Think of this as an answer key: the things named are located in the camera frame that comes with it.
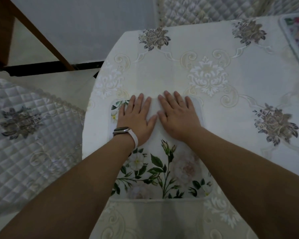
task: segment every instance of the floor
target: floor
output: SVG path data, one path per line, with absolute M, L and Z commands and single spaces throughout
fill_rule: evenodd
M 57 61 L 56 57 L 16 19 L 10 47 L 8 66 Z M 100 69 L 85 69 L 33 76 L 13 76 L 10 81 L 40 88 L 72 105 L 86 110 L 92 88 L 93 77 Z M 0 217 L 0 230 L 16 215 Z

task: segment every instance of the brown rose pattern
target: brown rose pattern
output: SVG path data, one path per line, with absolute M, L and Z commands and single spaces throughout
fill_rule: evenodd
M 157 29 L 145 29 L 143 34 L 139 35 L 138 39 L 140 40 L 140 44 L 144 43 L 145 49 L 149 49 L 151 51 L 154 47 L 161 49 L 161 47 L 165 44 L 168 45 L 168 41 L 170 41 L 170 37 L 165 36 L 168 30 L 163 30 L 163 28 Z
M 266 32 L 260 30 L 262 24 L 256 24 L 255 20 L 242 20 L 234 23 L 232 34 L 235 38 L 240 38 L 242 44 L 249 45 L 252 41 L 258 44 L 259 40 L 266 39 Z
M 30 108 L 22 107 L 16 112 L 14 108 L 10 108 L 8 112 L 1 111 L 6 121 L 1 122 L 0 126 L 5 130 L 2 132 L 3 136 L 9 139 L 17 139 L 19 135 L 27 138 L 29 134 L 35 133 L 40 126 L 43 126 L 41 121 L 41 114 L 31 114 Z
M 274 146 L 280 143 L 280 139 L 290 143 L 292 136 L 298 137 L 299 127 L 289 122 L 292 118 L 291 114 L 283 114 L 282 109 L 273 108 L 265 103 L 266 108 L 260 111 L 254 110 L 255 115 L 260 119 L 255 119 L 255 126 L 259 129 L 258 133 L 267 134 L 267 142 L 273 142 Z

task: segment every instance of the watch strap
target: watch strap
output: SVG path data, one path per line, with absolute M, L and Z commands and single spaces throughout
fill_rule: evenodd
M 138 146 L 138 138 L 137 136 L 135 135 L 135 133 L 132 131 L 132 129 L 129 129 L 128 130 L 128 133 L 131 135 L 131 137 L 133 138 L 134 140 L 134 143 L 135 143 L 135 148 L 133 150 L 135 150 Z

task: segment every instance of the quilted fabric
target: quilted fabric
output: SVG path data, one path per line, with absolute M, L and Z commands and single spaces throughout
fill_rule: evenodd
M 252 17 L 259 0 L 157 0 L 161 26 Z
M 299 0 L 275 0 L 267 15 L 281 15 L 299 12 Z
M 83 121 L 83 110 L 0 78 L 0 215 L 21 209 L 82 160 Z

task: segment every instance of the forearm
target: forearm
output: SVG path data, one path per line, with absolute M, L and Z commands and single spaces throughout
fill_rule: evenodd
M 0 238 L 88 238 L 124 161 L 128 134 L 114 137 L 52 183 L 0 232 Z
M 299 209 L 299 176 L 204 128 L 194 132 L 186 143 L 259 236 L 264 231 L 266 236 L 270 231 L 277 235 L 285 222 L 299 221 L 299 213 L 286 206 L 297 203 L 294 209 Z

